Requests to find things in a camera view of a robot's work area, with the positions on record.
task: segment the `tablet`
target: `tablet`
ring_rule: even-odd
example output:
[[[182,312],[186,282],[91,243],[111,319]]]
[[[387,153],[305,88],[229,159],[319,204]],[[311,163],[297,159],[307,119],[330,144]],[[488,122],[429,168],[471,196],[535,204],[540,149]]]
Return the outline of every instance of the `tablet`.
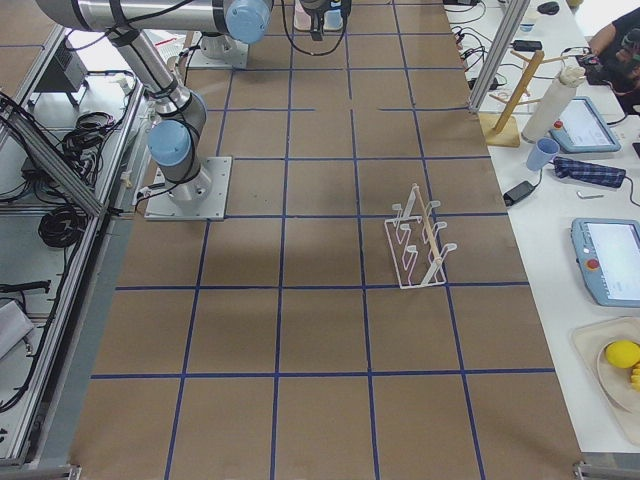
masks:
[[[617,152],[620,142],[589,97],[575,97],[560,114],[562,126],[549,133],[567,153]]]
[[[600,305],[640,307],[640,223],[577,218],[571,239],[587,289]]]

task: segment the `white plate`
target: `white plate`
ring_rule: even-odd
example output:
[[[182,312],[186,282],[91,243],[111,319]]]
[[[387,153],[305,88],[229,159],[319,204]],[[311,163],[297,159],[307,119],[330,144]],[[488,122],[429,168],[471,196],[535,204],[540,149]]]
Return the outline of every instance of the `white plate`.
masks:
[[[610,343],[600,349],[596,361],[600,385],[616,406],[640,413],[640,392],[631,387],[631,368],[614,367],[605,357],[605,349]]]

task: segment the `small white box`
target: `small white box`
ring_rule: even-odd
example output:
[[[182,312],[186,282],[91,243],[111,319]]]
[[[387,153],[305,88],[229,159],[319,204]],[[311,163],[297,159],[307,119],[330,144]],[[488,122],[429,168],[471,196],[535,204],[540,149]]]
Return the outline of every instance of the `small white box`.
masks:
[[[0,359],[32,329],[33,323],[15,301],[0,307]]]

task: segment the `red emergency stop button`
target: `red emergency stop button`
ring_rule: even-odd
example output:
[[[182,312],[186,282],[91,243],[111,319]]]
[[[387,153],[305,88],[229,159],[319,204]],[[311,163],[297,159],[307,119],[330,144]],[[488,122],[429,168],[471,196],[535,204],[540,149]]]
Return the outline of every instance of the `red emergency stop button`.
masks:
[[[600,268],[600,262],[595,258],[590,258],[589,260],[587,260],[585,265],[589,270],[597,270],[598,268]]]

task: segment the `white bottle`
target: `white bottle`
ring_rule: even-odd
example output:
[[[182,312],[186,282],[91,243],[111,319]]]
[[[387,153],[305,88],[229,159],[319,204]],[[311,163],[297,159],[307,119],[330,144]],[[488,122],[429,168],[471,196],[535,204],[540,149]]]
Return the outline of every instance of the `white bottle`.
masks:
[[[522,138],[536,142],[544,137],[558,120],[560,114],[576,96],[576,89],[584,82],[584,68],[569,66],[564,68],[545,92],[538,108],[522,129]]]

